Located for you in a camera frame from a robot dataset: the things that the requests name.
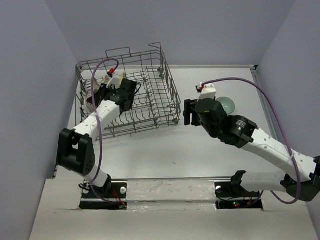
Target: white tabletop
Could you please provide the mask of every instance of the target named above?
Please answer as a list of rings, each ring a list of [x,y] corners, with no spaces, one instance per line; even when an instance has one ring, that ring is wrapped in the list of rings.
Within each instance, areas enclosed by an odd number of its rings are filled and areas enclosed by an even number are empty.
[[[171,73],[181,98],[182,110],[184,100],[198,98],[195,86],[199,82],[226,77],[254,81],[249,68],[171,68]],[[217,97],[229,97],[234,101],[233,115],[244,116],[270,133],[258,92],[253,86],[225,81],[216,83],[215,87]],[[69,128],[75,125],[74,119],[73,112]],[[94,143],[94,148],[98,160],[98,142]],[[269,172],[276,170],[276,167],[252,153],[211,138],[200,126],[184,126],[181,114],[177,126],[162,126],[132,137],[103,140],[102,169],[117,179],[226,177],[238,170]],[[63,168],[58,170],[56,177],[78,178]]]
[[[171,68],[181,101],[196,99],[195,85],[211,79],[238,77],[253,81],[248,68]],[[257,90],[242,82],[216,85],[217,96],[231,98],[242,115],[270,133]],[[71,116],[70,126],[74,125]],[[96,156],[99,156],[95,143]],[[163,126],[158,130],[103,141],[102,168],[113,178],[232,176],[237,170],[268,172],[271,164],[248,152],[212,139],[201,127]],[[284,205],[269,192],[260,209],[216,210],[214,205],[139,203],[126,211],[78,208],[81,178],[60,168],[46,181],[31,240],[316,240],[306,204]],[[285,193],[280,196],[289,200]]]

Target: green plate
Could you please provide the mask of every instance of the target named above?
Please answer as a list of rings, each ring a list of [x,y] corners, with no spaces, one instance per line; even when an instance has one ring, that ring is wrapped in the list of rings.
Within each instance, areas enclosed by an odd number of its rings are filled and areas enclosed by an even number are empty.
[[[222,107],[225,110],[226,114],[232,114],[236,109],[236,105],[235,105],[234,101],[232,101],[228,97],[221,96],[221,97],[217,98],[216,101],[218,101],[222,104]]]

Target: wire basket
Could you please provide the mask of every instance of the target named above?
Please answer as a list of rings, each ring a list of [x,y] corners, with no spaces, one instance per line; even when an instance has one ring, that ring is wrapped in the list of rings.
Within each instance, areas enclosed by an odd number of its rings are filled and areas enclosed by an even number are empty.
[[[162,46],[159,42],[151,43],[149,46],[152,49],[135,53],[132,53],[129,47],[105,51],[106,58],[119,60],[117,73],[119,75],[124,73],[125,78],[140,83],[141,88],[135,95],[132,109],[124,112],[104,129],[102,133],[104,139],[132,136],[138,132],[179,123],[181,100]],[[77,94],[77,99],[80,101],[80,122],[91,114],[85,106],[86,97],[90,94],[86,84],[91,82],[97,64],[106,58],[81,61],[76,65],[76,75],[80,83],[80,92]],[[112,67],[114,67],[112,61],[105,62],[99,67],[95,75],[98,84]]]

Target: gray wire rack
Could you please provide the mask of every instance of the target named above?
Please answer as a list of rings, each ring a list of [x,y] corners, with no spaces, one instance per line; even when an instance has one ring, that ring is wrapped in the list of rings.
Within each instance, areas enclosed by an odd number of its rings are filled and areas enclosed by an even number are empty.
[[[132,109],[124,112],[104,129],[103,139],[123,135],[132,136],[138,132],[179,123],[181,100],[162,46],[159,42],[151,43],[149,46],[150,50],[135,53],[132,53],[129,47],[105,51],[106,58],[119,60],[117,73],[124,72],[127,79],[140,83],[141,88],[139,93],[135,95]],[[118,54],[111,55],[111,52],[118,52]],[[76,65],[76,75],[80,83],[80,92],[76,94],[80,102],[80,122],[91,114],[84,104],[88,94],[86,83],[91,80],[97,64],[106,58],[81,61]],[[107,75],[108,70],[112,67],[114,67],[114,62],[110,61],[98,69],[99,76],[96,77],[98,83],[103,80],[103,75]]]

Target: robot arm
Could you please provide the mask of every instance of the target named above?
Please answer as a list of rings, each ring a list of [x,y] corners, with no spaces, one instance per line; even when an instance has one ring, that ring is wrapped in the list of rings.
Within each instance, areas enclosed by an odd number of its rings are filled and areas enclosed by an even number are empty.
[[[123,79],[119,88],[109,87],[110,84],[102,84],[94,95],[97,105],[97,115],[100,118],[101,128],[104,129],[123,112],[132,108],[137,83]],[[64,129],[59,135],[57,164],[73,171],[90,182],[97,193],[104,197],[111,188],[111,177],[99,171],[93,146],[93,139],[98,137],[98,123],[96,113],[92,113],[85,121],[72,130]]]
[[[215,101],[213,84],[197,87],[197,100],[184,102],[184,125],[202,126],[212,138],[251,152],[279,168],[277,172],[254,173],[237,171],[230,182],[235,192],[262,190],[297,194],[297,176],[291,156],[285,145],[278,142],[254,122],[243,116],[227,115],[220,102]],[[292,151],[297,159],[301,178],[300,200],[309,202],[320,191],[320,157],[309,157]]]

